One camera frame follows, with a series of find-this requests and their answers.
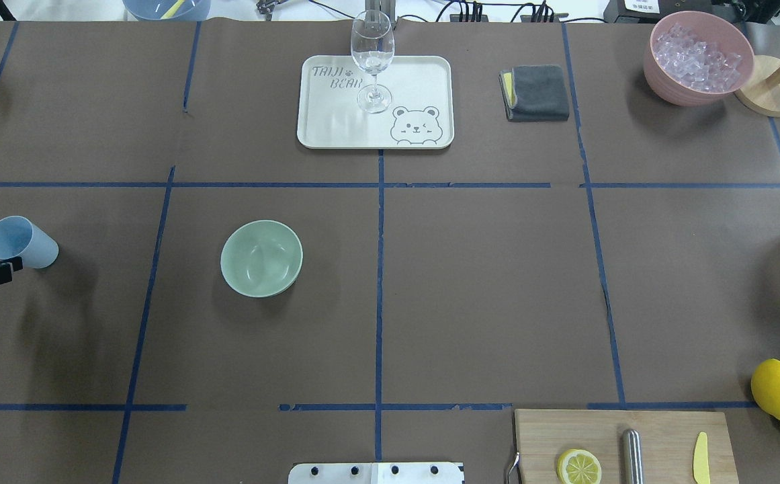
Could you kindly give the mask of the pink bowl of ice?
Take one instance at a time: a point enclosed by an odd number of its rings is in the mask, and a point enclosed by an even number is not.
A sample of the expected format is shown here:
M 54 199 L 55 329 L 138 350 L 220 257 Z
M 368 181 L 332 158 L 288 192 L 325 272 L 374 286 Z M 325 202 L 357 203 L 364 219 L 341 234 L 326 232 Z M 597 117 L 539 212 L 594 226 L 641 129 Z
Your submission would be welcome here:
M 644 76 L 670 104 L 701 106 L 746 85 L 754 52 L 742 30 L 712 13 L 687 10 L 661 18 L 644 52 Z

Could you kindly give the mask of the wooden cutting board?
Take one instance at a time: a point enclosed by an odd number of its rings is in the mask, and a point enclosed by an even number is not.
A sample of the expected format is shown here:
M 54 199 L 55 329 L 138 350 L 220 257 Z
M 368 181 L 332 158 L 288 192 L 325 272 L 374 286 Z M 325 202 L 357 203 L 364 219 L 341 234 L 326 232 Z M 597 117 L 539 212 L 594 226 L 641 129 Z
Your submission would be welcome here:
M 726 416 L 716 411 L 623 411 L 516 409 L 516 448 L 524 483 L 558 483 L 558 459 L 570 448 L 594 454 L 603 483 L 623 483 L 623 435 L 640 435 L 646 483 L 694 483 L 693 451 L 700 432 L 708 436 L 710 481 L 739 477 Z

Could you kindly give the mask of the wooden stand with round base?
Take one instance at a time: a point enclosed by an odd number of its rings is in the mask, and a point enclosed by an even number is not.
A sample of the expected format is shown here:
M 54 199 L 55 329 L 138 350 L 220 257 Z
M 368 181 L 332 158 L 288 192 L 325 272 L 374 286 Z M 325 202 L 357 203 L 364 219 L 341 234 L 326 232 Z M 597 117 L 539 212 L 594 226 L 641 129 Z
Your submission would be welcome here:
M 756 55 L 752 76 L 737 89 L 736 96 L 754 112 L 780 117 L 780 58 Z

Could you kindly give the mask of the grey folded cloth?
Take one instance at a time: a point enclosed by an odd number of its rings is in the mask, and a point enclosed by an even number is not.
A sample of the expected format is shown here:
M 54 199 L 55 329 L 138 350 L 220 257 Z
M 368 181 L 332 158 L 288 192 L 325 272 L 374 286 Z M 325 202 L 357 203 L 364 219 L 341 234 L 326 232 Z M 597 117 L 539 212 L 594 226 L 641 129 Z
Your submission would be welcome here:
M 559 65 L 516 65 L 499 73 L 509 122 L 565 122 L 570 104 Z

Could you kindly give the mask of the clear wine glass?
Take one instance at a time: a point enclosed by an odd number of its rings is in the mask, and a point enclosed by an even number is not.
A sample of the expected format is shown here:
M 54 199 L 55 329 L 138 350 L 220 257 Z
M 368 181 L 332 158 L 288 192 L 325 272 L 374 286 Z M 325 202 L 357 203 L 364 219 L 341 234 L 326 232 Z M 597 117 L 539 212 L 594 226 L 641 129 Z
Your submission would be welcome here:
M 379 9 L 366 9 L 359 13 L 351 28 L 350 51 L 353 61 L 369 80 L 364 82 L 357 95 L 357 104 L 368 114 L 387 110 L 392 93 L 378 83 L 378 74 L 392 64 L 395 40 L 389 15 Z

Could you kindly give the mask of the light blue plastic cup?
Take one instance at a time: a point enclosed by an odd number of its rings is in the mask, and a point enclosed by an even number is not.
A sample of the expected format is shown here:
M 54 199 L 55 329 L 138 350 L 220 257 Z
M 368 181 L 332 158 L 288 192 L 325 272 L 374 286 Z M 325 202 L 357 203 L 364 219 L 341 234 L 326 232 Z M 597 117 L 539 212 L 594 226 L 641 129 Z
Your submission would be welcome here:
M 24 216 L 0 220 L 0 260 L 20 257 L 25 267 L 44 269 L 59 255 L 57 242 Z

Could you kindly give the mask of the yellow lemon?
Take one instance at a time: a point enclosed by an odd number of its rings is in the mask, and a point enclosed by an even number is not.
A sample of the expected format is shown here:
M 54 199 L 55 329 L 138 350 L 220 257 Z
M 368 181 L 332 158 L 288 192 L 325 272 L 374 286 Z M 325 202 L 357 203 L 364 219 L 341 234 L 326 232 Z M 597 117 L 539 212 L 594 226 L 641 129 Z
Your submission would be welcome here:
M 752 372 L 753 401 L 767 414 L 780 421 L 780 360 L 769 358 Z

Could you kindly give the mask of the yellow plastic knife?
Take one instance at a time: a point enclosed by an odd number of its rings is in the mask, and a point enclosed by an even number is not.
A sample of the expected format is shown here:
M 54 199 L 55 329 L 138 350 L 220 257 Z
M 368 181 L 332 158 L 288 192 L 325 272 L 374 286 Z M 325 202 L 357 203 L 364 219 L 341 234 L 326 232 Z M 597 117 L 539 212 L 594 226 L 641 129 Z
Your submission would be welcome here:
M 697 484 L 710 484 L 708 434 L 697 433 L 693 448 L 693 480 Z

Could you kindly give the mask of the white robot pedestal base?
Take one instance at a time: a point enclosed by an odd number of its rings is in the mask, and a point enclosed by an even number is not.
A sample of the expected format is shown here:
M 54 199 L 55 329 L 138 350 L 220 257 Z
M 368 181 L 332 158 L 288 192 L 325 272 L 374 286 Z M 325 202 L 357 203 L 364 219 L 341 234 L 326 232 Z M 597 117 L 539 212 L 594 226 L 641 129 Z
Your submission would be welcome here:
M 288 483 L 464 483 L 458 462 L 334 462 L 300 463 Z

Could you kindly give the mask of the cream bear serving tray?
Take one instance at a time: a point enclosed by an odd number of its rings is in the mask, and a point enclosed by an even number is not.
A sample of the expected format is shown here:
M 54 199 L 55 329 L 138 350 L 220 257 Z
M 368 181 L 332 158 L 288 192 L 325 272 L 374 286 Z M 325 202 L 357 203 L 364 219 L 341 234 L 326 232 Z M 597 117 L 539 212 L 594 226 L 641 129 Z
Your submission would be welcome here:
M 302 65 L 297 136 L 310 149 L 444 149 L 455 136 L 452 76 L 438 56 L 396 56 L 378 85 L 392 102 L 368 114 L 357 102 L 372 79 L 352 56 L 316 55 Z

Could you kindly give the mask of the blue bowl with fork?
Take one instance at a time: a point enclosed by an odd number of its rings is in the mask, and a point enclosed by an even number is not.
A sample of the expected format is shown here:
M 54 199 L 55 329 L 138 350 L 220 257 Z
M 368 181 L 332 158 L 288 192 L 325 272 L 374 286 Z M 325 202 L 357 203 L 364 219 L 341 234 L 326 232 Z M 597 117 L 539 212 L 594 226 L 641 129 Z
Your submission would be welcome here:
M 140 21 L 199 22 L 208 18 L 212 1 L 122 1 Z

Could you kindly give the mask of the light green bowl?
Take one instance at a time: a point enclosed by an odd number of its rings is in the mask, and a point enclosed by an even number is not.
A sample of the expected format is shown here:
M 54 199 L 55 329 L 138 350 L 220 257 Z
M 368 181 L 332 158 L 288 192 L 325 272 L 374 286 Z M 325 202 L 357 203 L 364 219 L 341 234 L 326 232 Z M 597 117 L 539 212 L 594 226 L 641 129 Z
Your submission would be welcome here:
M 267 298 L 294 285 L 303 261 L 302 242 L 291 227 L 275 220 L 255 220 L 224 242 L 220 270 L 236 293 Z

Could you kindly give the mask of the steel cylinder muddler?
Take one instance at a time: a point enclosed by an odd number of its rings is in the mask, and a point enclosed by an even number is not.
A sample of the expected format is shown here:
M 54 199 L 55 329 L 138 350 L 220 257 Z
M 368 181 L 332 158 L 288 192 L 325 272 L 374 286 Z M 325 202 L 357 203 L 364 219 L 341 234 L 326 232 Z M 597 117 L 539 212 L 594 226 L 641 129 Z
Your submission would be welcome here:
M 626 429 L 622 436 L 623 483 L 644 483 L 642 462 L 642 439 L 633 428 Z

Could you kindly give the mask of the lemon half slice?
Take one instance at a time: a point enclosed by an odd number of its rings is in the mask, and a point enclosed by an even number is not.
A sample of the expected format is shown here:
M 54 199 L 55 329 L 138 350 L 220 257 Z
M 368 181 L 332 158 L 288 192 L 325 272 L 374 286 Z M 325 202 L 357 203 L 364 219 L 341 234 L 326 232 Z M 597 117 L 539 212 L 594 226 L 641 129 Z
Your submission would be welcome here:
M 569 448 L 559 456 L 555 473 L 562 483 L 601 483 L 603 469 L 595 454 Z

